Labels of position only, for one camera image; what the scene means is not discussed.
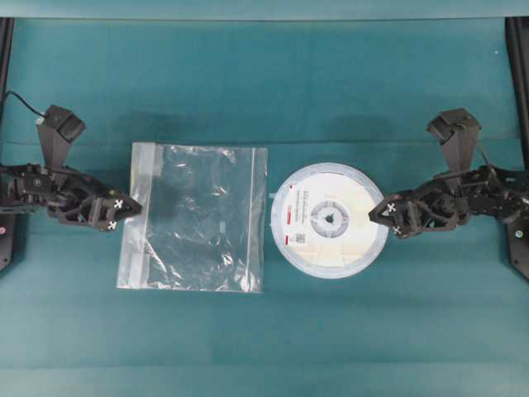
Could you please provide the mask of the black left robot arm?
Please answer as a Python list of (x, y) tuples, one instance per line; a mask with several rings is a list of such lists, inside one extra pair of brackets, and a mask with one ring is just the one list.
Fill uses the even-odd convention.
[(1, 175), (9, 178), (2, 214), (33, 214), (44, 208), (60, 224), (112, 232), (142, 210), (129, 195), (68, 166), (3, 165)]

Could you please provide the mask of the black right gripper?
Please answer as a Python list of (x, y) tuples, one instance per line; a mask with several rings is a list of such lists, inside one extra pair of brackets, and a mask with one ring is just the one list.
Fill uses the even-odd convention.
[(446, 171), (411, 193), (389, 194), (369, 212), (369, 220), (392, 227), (399, 239), (464, 226), (469, 222), (470, 210), (461, 186), (468, 173), (469, 170)]

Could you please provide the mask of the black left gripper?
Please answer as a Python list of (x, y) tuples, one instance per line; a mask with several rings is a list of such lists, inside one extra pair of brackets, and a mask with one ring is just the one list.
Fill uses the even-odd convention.
[(50, 189), (41, 195), (41, 207), (61, 224), (93, 226), (100, 232), (113, 232), (119, 221), (139, 215), (142, 206), (133, 198), (110, 189), (91, 175), (68, 166), (52, 169), (41, 166), (41, 175)]

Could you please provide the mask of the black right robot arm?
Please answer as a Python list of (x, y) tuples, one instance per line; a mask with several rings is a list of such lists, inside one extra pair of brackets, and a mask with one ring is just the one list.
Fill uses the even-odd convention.
[(369, 211), (369, 220), (406, 239), (426, 232), (448, 232), (473, 216), (503, 224), (528, 217), (528, 173), (498, 168), (485, 154), (484, 163), (457, 165), (415, 189), (388, 194)]

